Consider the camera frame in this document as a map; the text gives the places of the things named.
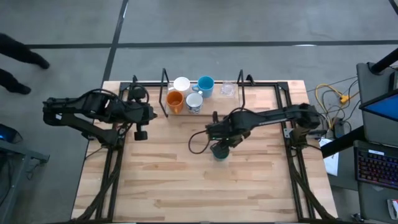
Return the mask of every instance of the keyboard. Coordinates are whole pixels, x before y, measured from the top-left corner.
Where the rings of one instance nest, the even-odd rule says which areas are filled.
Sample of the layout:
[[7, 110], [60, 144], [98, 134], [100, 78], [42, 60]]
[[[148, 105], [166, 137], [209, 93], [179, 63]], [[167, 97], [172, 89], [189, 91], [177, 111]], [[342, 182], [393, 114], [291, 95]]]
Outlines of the keyboard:
[[356, 180], [398, 189], [398, 148], [355, 141]]

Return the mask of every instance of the mug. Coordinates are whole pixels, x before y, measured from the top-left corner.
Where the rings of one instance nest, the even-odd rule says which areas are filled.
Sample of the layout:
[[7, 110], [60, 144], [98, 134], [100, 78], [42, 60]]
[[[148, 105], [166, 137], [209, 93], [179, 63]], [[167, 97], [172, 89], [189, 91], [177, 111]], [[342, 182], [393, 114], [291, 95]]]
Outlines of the mug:
[[191, 82], [185, 77], [178, 77], [174, 80], [173, 86], [169, 88], [169, 91], [177, 90], [186, 96], [188, 94], [189, 88], [191, 87]]
[[200, 77], [198, 84], [192, 86], [193, 91], [202, 91], [204, 98], [211, 97], [214, 89], [214, 79], [208, 76]]
[[203, 92], [191, 93], [185, 100], [189, 113], [198, 114], [200, 113], [201, 107], [203, 106]]
[[171, 91], [166, 97], [167, 105], [175, 114], [179, 114], [183, 107], [184, 96], [179, 91]]

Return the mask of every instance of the mug handle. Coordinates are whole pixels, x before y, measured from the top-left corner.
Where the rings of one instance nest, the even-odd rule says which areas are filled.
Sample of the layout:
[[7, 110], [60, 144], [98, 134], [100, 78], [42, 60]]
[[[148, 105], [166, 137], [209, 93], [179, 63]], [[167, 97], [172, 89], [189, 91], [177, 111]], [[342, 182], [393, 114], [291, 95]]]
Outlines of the mug handle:
[[192, 86], [192, 90], [193, 91], [199, 91], [199, 86], [196, 84], [196, 85], [193, 85]]

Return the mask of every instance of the white mug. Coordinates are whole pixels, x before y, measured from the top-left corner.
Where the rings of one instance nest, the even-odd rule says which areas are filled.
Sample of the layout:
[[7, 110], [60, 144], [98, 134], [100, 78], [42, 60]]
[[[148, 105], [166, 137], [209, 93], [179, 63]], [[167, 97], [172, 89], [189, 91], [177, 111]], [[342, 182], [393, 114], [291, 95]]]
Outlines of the white mug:
[[180, 91], [184, 97], [188, 95], [189, 89], [191, 87], [191, 83], [189, 79], [185, 77], [178, 77], [174, 80], [173, 86], [169, 88], [169, 91], [177, 90]]
[[185, 102], [187, 104], [189, 113], [200, 113], [201, 107], [203, 106], [203, 92], [198, 91], [197, 93], [189, 94]]

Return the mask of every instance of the orange mug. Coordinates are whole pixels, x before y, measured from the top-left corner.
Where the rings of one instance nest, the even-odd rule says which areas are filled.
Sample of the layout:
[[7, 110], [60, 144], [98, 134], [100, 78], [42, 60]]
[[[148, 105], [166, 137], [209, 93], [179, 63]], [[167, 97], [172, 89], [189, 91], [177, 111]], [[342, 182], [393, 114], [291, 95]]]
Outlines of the orange mug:
[[171, 91], [167, 94], [167, 105], [175, 114], [179, 114], [183, 107], [184, 95], [179, 91]]

